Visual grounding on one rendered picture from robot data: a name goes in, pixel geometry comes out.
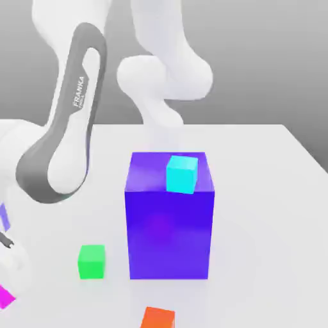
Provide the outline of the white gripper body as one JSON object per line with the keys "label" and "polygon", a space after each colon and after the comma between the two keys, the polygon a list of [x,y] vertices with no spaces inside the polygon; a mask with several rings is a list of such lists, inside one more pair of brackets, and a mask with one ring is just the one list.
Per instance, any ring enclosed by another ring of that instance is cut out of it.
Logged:
{"label": "white gripper body", "polygon": [[27,259],[22,245],[0,246],[0,284],[8,291],[28,289]]}

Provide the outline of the small magenta cube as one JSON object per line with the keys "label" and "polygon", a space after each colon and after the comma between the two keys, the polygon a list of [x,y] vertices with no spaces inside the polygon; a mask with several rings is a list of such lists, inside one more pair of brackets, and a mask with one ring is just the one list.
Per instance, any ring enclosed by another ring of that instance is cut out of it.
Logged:
{"label": "small magenta cube", "polygon": [[2,285],[0,285],[0,309],[5,309],[9,306],[16,298]]}

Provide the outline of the small green cube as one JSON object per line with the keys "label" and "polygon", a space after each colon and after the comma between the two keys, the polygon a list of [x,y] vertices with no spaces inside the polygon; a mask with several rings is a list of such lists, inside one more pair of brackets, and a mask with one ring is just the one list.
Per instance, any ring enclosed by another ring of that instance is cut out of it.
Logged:
{"label": "small green cube", "polygon": [[82,245],[78,256],[80,279],[103,279],[105,263],[104,245]]}

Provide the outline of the small orange cube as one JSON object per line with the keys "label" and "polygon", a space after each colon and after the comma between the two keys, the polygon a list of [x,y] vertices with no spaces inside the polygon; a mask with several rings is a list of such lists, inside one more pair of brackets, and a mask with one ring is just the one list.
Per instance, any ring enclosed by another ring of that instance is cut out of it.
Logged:
{"label": "small orange cube", "polygon": [[147,306],[140,328],[175,328],[175,312]]}

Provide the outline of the small cyan cube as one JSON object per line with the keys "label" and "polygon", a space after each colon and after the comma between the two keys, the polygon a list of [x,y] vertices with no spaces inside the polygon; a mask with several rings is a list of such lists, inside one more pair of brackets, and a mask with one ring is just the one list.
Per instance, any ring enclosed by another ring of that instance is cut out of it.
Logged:
{"label": "small cyan cube", "polygon": [[166,191],[193,194],[197,177],[197,158],[172,155],[166,166]]}

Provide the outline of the large purple box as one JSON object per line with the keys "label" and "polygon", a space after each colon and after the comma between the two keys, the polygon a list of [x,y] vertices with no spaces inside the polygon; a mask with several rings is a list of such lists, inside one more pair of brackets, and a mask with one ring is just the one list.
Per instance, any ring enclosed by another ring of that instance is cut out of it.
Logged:
{"label": "large purple box", "polygon": [[166,190],[170,152],[134,152],[124,190],[131,279],[207,279],[215,188],[204,152],[193,194]]}

